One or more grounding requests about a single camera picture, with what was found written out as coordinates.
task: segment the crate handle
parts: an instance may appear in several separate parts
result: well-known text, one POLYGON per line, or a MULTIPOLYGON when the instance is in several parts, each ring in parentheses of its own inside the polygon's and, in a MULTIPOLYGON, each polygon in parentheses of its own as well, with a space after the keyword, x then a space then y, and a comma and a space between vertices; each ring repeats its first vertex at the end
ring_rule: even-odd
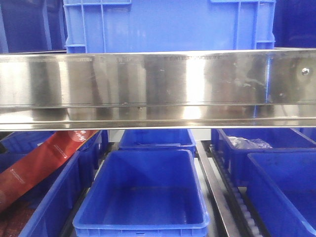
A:
POLYGON ((142 144, 137 143, 140 146, 156 146, 156 147, 180 147, 181 143, 159 143, 159 144, 142 144))
POLYGON ((132 0, 102 0, 103 5, 131 5, 132 0))

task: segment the stainless steel rail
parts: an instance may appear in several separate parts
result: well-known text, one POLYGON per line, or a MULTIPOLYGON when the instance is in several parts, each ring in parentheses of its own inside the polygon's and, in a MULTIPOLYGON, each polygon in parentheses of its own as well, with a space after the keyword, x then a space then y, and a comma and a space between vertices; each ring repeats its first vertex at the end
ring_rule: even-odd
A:
POLYGON ((0 55, 0 130, 316 126, 316 50, 0 55))

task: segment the metal track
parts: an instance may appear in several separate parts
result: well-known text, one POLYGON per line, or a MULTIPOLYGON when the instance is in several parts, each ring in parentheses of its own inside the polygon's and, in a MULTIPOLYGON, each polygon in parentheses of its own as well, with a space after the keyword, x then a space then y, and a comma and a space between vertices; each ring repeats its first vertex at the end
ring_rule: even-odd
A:
POLYGON ((237 187, 230 181, 228 173, 216 156, 206 151, 209 143, 197 142, 199 162, 201 164, 205 181, 212 194, 218 216, 228 237, 270 237, 249 201, 244 201, 237 187))

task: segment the crate bottom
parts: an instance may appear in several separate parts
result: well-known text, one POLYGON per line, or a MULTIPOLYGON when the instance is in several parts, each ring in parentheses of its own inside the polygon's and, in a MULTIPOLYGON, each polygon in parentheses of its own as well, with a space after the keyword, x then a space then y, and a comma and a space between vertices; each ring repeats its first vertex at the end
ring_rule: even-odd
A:
POLYGON ((189 224, 189 190, 175 187, 117 189, 106 210, 106 225, 189 224))
POLYGON ((316 229, 316 190, 283 192, 309 224, 316 229))

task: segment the shelf rack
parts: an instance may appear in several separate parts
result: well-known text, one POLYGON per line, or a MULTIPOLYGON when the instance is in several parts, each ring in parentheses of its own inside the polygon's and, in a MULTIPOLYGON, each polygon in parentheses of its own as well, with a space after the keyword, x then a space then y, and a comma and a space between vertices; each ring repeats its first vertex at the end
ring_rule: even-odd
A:
MULTIPOLYGON (((0 131, 316 126, 315 70, 315 49, 4 54, 0 131)), ((267 237, 197 150, 218 236, 267 237)))

